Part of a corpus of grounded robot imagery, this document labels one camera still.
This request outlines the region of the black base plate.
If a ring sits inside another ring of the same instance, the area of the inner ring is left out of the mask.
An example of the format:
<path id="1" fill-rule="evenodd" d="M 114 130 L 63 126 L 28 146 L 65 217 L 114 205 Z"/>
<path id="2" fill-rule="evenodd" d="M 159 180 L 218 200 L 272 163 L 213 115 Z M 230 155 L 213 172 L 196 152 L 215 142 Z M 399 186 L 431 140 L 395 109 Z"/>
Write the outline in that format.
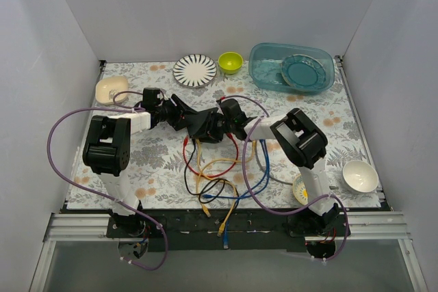
<path id="1" fill-rule="evenodd" d="M 304 223 L 305 215 L 277 216 L 262 209 L 238 209 L 227 222 L 228 228 L 221 236 L 218 230 L 227 210 L 213 209 L 208 217 L 200 209 L 155 209 L 148 210 L 159 224 L 138 216 L 134 222 L 145 225 L 144 232 L 129 234 L 121 228 L 119 221 L 109 218 L 106 237 L 111 239 L 147 238 L 150 252 L 164 251 L 161 229 L 167 234 L 170 251 L 182 250 L 224 250 L 228 242 L 230 250 L 286 250 L 305 252 L 307 237 L 317 241 L 328 236 L 343 239 L 350 235 L 346 230 L 345 215 L 339 214 L 332 224 L 318 232 L 310 224 Z"/>

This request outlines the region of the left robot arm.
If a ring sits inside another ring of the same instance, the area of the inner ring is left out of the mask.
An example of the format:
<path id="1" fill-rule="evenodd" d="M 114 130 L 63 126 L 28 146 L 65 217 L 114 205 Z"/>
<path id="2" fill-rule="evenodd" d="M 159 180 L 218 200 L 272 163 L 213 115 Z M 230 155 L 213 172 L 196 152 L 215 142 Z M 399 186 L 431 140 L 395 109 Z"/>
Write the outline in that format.
<path id="1" fill-rule="evenodd" d="M 188 128 L 200 112 L 178 96 L 166 98 L 157 88 L 145 88 L 142 100 L 117 116 L 93 116 L 83 149 L 83 162 L 99 177 L 107 194 L 114 199 L 112 214 L 125 217 L 122 229 L 139 237 L 146 228 L 143 217 L 135 214 L 139 199 L 131 188 L 128 174 L 131 136 L 167 122 L 174 130 Z"/>

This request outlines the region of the dark grey network switch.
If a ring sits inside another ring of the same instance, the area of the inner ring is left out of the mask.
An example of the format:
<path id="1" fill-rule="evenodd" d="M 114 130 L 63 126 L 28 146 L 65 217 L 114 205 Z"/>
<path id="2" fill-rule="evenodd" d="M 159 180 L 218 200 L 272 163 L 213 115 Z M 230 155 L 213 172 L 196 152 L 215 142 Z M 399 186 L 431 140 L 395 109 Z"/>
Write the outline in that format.
<path id="1" fill-rule="evenodd" d="M 217 113 L 218 108 L 214 107 L 185 114 L 184 119 L 189 137 L 202 142 L 215 142 L 216 139 L 211 135 L 210 131 L 213 129 Z"/>

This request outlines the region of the white ceramic bowl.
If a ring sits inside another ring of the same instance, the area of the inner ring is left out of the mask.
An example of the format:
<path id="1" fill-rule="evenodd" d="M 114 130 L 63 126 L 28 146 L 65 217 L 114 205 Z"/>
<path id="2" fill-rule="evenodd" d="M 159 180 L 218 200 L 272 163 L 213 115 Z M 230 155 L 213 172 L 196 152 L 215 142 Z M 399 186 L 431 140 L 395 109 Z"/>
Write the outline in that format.
<path id="1" fill-rule="evenodd" d="M 376 170 L 364 161 L 349 161 L 342 170 L 345 184 L 354 192 L 370 193 L 378 187 Z"/>

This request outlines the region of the striped white plate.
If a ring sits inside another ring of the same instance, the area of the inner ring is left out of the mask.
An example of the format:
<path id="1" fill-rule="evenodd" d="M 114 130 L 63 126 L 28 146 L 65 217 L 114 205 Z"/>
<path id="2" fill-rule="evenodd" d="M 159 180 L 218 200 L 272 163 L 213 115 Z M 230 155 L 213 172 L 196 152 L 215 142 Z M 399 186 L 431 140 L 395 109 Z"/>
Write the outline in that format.
<path id="1" fill-rule="evenodd" d="M 200 54 L 186 55 L 172 69 L 173 77 L 187 88 L 201 88 L 212 82 L 217 74 L 215 61 Z"/>

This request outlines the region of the cream square dish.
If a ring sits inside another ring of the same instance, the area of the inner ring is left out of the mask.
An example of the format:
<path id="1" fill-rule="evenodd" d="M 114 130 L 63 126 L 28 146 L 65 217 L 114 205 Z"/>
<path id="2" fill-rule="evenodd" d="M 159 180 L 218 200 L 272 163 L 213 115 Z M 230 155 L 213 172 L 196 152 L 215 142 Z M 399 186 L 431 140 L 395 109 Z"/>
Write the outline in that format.
<path id="1" fill-rule="evenodd" d="M 113 105 L 114 96 L 128 89 L 129 83 L 125 77 L 116 76 L 104 78 L 95 86 L 95 100 L 100 105 Z"/>

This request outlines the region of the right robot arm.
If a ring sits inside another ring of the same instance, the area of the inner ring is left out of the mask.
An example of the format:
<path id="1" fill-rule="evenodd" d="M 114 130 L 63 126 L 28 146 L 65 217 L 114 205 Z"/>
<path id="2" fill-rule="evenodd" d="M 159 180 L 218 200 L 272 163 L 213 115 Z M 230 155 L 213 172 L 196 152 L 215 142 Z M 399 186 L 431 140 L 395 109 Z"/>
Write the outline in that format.
<path id="1" fill-rule="evenodd" d="M 299 108 L 279 116 L 248 117 L 234 98 L 225 97 L 217 103 L 224 115 L 224 128 L 245 144 L 258 140 L 279 144 L 305 184 L 307 208 L 315 213 L 309 219 L 310 229 L 317 235 L 328 234 L 335 226 L 330 214 L 335 202 L 329 197 L 324 159 L 328 140 L 322 130 Z"/>

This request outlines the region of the teal glass plate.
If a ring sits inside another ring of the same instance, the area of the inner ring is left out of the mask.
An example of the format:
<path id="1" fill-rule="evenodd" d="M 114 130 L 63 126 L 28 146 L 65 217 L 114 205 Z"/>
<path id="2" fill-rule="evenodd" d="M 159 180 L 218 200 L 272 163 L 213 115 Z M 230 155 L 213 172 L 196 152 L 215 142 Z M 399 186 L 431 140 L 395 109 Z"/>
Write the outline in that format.
<path id="1" fill-rule="evenodd" d="M 281 63 L 285 82 L 295 88 L 319 90 L 326 86 L 326 71 L 321 63 L 311 56 L 297 54 L 286 57 Z"/>

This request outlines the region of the lime green bowl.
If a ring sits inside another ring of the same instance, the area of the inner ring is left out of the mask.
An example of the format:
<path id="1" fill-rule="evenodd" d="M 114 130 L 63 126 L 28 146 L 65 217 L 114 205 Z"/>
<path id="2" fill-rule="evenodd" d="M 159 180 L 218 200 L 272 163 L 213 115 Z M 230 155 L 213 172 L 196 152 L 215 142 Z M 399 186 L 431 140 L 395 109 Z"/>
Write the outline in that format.
<path id="1" fill-rule="evenodd" d="M 243 66 L 244 60 L 239 53 L 226 52 L 218 58 L 220 70 L 226 75 L 234 75 Z"/>

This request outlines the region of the yellow patterned small bowl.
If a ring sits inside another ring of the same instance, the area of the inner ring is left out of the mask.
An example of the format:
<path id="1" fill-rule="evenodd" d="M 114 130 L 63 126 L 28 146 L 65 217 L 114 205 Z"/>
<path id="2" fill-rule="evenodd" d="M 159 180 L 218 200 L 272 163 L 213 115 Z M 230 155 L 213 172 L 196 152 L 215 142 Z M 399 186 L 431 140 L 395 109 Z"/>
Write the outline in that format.
<path id="1" fill-rule="evenodd" d="M 301 175 L 298 175 L 293 182 L 292 192 L 295 199 L 302 205 L 308 203 L 307 190 Z"/>

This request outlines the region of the teal plastic tub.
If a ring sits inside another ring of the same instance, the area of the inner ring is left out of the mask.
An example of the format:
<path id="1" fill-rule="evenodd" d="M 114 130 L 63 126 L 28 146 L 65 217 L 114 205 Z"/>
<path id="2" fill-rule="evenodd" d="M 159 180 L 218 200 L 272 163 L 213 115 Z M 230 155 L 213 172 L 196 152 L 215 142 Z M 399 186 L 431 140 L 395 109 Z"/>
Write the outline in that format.
<path id="1" fill-rule="evenodd" d="M 321 63 L 326 71 L 326 86 L 323 89 L 304 90 L 285 82 L 281 74 L 281 63 L 286 57 L 297 54 L 311 56 Z M 257 87 L 294 94 L 319 94 L 331 88 L 335 81 L 333 58 L 326 51 L 291 44 L 256 44 L 250 52 L 248 71 Z"/>

